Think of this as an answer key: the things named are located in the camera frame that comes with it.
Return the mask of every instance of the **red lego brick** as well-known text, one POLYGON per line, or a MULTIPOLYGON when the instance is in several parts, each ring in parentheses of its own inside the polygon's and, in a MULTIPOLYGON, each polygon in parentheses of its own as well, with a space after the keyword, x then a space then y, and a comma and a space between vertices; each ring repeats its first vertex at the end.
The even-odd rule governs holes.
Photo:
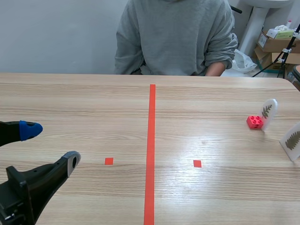
POLYGON ((194 167, 199 167, 199 168, 201 168, 201 167, 202 167, 201 160, 194 160, 194 167))
POLYGON ((105 158, 104 165, 113 165, 113 158, 105 158))
POLYGON ((247 124, 250 129, 260 129, 263 127, 263 121, 259 116, 249 116, 247 124))

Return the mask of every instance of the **white plastic stand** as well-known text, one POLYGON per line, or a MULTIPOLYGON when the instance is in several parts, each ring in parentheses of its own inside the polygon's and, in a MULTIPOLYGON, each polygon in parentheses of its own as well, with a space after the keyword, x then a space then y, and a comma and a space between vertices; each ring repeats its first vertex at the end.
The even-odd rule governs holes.
POLYGON ((239 50, 247 56, 251 57, 253 54, 268 11, 269 8, 253 8, 252 15, 239 46, 239 50))
POLYGON ((277 109, 278 103, 276 99, 269 99, 263 104, 261 110, 257 114, 263 121, 262 131, 265 131, 268 125, 271 123, 272 119, 277 113, 277 109))
POLYGON ((280 139, 280 144, 292 161, 300 156, 300 122, 280 139))

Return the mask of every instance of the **white sink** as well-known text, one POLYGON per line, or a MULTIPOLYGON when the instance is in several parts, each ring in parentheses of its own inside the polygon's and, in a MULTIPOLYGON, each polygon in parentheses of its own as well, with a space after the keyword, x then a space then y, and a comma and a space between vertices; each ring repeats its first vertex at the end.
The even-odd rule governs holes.
POLYGON ((246 4, 258 8, 283 8, 294 0, 243 0, 246 4))
POLYGON ((246 27, 239 50, 248 56, 252 56, 259 34, 263 28, 264 21, 270 8, 285 7, 294 0, 243 0, 246 4, 253 6, 253 12, 246 27))

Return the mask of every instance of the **white plastic bag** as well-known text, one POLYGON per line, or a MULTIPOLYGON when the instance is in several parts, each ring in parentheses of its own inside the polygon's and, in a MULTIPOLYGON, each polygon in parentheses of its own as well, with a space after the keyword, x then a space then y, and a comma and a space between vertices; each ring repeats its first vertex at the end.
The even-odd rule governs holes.
POLYGON ((242 73, 249 73, 254 70, 257 65, 251 60, 251 58, 239 50, 235 50, 235 57, 232 61, 232 68, 242 73))

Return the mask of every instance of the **leaf image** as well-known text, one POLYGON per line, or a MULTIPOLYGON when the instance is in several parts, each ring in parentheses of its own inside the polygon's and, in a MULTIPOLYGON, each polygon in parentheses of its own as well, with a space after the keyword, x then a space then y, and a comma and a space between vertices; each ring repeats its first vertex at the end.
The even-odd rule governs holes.
POLYGON ((300 140, 300 131, 297 131, 291 135, 289 139, 285 142, 285 145, 290 149, 293 150, 300 140))
POLYGON ((272 105, 268 105, 265 108, 263 108, 262 116, 266 119, 269 116, 269 111, 272 108, 272 105))

